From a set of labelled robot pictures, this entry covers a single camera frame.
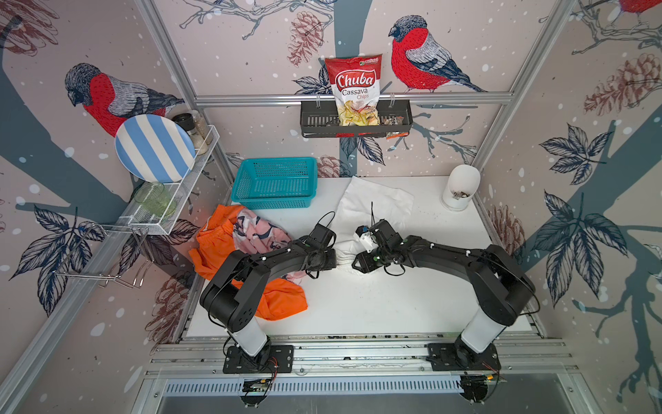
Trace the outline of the white shorts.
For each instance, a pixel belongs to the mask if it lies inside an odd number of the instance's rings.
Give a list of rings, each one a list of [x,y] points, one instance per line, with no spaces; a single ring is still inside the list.
[[[336,233],[334,250],[338,267],[350,268],[354,258],[365,251],[356,235],[358,227],[372,226],[372,219],[385,219],[403,232],[414,207],[415,197],[404,190],[353,178],[335,210],[331,230]]]

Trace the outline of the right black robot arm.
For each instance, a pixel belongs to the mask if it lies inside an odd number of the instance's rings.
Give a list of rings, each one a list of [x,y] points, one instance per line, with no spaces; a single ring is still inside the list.
[[[365,250],[355,256],[352,268],[369,274],[397,265],[427,268],[468,281],[479,309],[455,342],[460,365],[484,359],[486,350],[512,326],[534,298],[535,288],[518,263],[500,246],[485,249],[455,248],[420,236],[402,237],[384,219],[356,229]]]

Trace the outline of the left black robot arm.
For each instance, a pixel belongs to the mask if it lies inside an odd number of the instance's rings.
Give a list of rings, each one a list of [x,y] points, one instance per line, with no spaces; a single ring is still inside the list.
[[[320,272],[335,268],[335,240],[331,229],[317,224],[310,234],[269,253],[236,250],[205,287],[199,303],[210,322],[224,328],[246,357],[265,360],[270,339],[256,314],[267,284],[300,271],[315,279]]]

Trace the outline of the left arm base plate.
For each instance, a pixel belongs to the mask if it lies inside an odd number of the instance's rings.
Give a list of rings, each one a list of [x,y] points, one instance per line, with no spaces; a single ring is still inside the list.
[[[226,351],[224,374],[289,374],[292,371],[294,347],[267,345],[258,355],[251,356],[238,346]]]

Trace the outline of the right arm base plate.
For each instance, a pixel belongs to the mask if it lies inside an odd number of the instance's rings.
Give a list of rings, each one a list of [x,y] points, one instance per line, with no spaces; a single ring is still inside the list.
[[[455,343],[429,343],[426,361],[434,372],[450,371],[500,371],[501,363],[494,344],[482,353],[476,353],[458,340]]]

